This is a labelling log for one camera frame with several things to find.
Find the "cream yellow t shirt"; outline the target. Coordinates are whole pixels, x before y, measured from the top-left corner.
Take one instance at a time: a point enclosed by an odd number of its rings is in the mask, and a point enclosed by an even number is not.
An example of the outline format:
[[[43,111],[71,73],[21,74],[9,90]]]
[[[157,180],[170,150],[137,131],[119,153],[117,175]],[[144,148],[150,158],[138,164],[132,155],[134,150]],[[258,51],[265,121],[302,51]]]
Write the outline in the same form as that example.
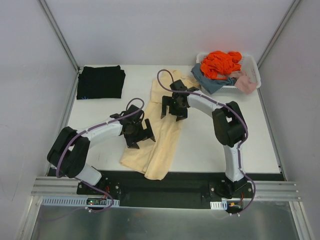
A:
[[[173,69],[162,72],[159,76],[160,82],[155,78],[152,81],[150,100],[144,111],[145,117],[150,121],[155,141],[142,141],[139,149],[126,148],[120,160],[122,166],[142,173],[149,180],[162,180],[167,175],[183,128],[183,122],[176,121],[175,116],[167,114],[161,118],[162,96],[172,95],[161,85],[169,88],[171,78],[175,81],[182,80],[187,88],[200,86],[194,77]]]

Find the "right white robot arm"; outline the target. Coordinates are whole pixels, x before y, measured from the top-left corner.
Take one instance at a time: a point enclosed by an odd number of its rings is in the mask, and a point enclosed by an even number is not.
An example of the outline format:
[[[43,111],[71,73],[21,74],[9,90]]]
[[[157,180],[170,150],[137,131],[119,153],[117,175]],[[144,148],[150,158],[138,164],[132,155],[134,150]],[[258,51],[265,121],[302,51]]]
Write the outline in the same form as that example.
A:
[[[194,108],[212,118],[214,134],[223,145],[225,156],[225,174],[214,192],[227,199],[237,197],[247,183],[246,174],[242,168],[242,145],[248,138],[248,127],[239,105],[235,101],[221,103],[202,94],[196,88],[187,88],[181,80],[169,85],[171,96],[161,98],[161,118],[167,113],[176,117],[176,121],[188,117],[188,109]]]

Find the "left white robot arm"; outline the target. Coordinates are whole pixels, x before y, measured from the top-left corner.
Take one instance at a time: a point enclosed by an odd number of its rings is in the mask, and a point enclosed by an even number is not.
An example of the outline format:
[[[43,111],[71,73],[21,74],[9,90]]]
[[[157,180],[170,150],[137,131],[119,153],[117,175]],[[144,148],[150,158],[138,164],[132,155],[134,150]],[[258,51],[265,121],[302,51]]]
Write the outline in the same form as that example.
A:
[[[127,110],[83,130],[64,127],[47,155],[48,162],[56,167],[56,177],[80,180],[87,183],[94,194],[102,194],[106,183],[102,173],[86,163],[89,150],[118,136],[124,136],[129,149],[139,150],[138,142],[147,139],[155,142],[150,120],[143,117],[144,111],[132,104]]]

